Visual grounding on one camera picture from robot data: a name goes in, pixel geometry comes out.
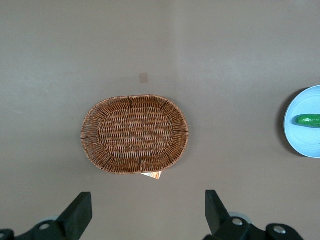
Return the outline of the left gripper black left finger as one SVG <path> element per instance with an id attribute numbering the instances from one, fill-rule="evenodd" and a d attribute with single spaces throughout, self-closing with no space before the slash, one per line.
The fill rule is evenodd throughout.
<path id="1" fill-rule="evenodd" d="M 92 195 L 81 192 L 56 220 L 38 223 L 16 240 L 79 240 L 93 217 Z"/>

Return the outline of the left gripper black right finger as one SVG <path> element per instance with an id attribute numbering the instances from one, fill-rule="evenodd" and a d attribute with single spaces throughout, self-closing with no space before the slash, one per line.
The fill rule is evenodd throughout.
<path id="1" fill-rule="evenodd" d="M 204 240 L 247 240 L 250 225 L 238 216 L 230 216 L 215 190 L 205 191 L 205 217 L 211 231 Z"/>

